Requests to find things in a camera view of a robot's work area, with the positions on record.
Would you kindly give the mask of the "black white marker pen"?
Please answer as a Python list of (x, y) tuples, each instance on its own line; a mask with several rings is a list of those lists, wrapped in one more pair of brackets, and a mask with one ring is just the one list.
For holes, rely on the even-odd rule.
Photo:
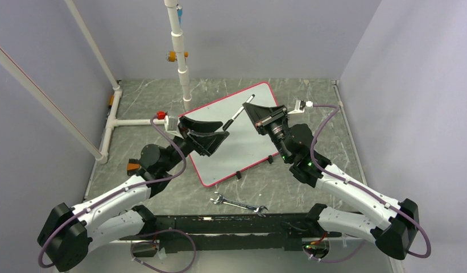
[[(246, 101), (245, 103), (250, 103), (253, 99), (255, 98), (255, 94), (252, 94)], [(244, 106), (242, 105), (236, 112), (235, 114), (227, 120), (227, 122), (222, 126), (222, 130), (226, 131), (232, 123), (238, 118), (238, 116), (244, 111)]]

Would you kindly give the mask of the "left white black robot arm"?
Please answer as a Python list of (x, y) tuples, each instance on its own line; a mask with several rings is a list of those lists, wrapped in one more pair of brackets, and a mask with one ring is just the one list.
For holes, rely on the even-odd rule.
[(39, 235), (38, 265), (66, 272), (90, 252), (111, 241), (138, 236), (150, 238), (156, 229), (154, 214), (141, 205), (163, 191), (187, 167), (187, 156), (196, 152), (212, 156), (230, 135), (221, 121), (197, 121), (181, 116), (166, 122), (173, 130), (154, 129), (169, 143), (167, 147), (147, 144), (129, 178), (91, 200), (52, 208)]

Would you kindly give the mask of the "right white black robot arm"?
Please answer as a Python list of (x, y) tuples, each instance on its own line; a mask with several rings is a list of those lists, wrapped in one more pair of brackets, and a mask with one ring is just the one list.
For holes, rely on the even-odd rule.
[(260, 135), (268, 135), (293, 177), (328, 192), (357, 209), (357, 213), (314, 204), (305, 217), (305, 228), (312, 236), (327, 231), (362, 238), (386, 254), (404, 260), (420, 231), (416, 202), (399, 201), (376, 192), (346, 174), (313, 148), (319, 132), (305, 123), (289, 126), (287, 108), (265, 107), (245, 102), (247, 116)]

